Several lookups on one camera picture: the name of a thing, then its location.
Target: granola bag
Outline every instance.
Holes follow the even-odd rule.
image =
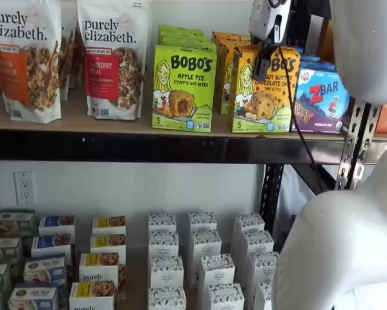
[[[0,0],[0,86],[11,119],[61,118],[59,0]]]
[[[139,118],[149,0],[78,0],[78,21],[85,47],[88,115]]]
[[[59,93],[67,100],[77,25],[77,1],[61,1],[61,47],[58,57]]]

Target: white robot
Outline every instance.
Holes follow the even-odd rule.
[[[290,1],[255,0],[251,35],[281,42]],[[387,0],[330,1],[335,60],[345,88],[356,99],[387,104]],[[387,152],[355,191],[313,198],[278,260],[273,310],[333,306],[387,309]]]

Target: electrical outlet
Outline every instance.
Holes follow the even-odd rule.
[[[15,187],[18,205],[35,205],[36,194],[34,191],[33,172],[14,172]]]

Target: black cable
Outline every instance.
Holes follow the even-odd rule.
[[[318,186],[320,188],[320,192],[323,192],[324,189],[322,188],[321,177],[320,177],[320,173],[319,173],[318,168],[317,168],[317,164],[315,163],[315,160],[314,160],[314,157],[312,156],[311,150],[308,147],[307,141],[305,141],[304,135],[302,134],[301,130],[299,129],[299,125],[297,123],[297,118],[295,116],[295,102],[292,100],[291,80],[289,79],[289,72],[288,72],[287,66],[285,64],[285,57],[284,57],[284,54],[282,53],[281,46],[278,46],[278,49],[279,49],[279,54],[281,55],[282,65],[284,66],[285,74],[286,74],[286,80],[287,80],[287,83],[288,83],[288,97],[289,97],[289,104],[291,105],[292,120],[294,122],[295,128],[297,129],[299,138],[301,139],[302,144],[304,145],[304,147],[305,147],[305,149],[306,149],[306,151],[308,153],[308,156],[309,156],[309,158],[311,160],[311,164],[312,164],[312,166],[313,166],[313,168],[315,170],[315,175],[317,176],[317,181],[318,181]]]

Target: green bobo's box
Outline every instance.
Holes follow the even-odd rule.
[[[153,128],[210,132],[216,52],[156,46]]]

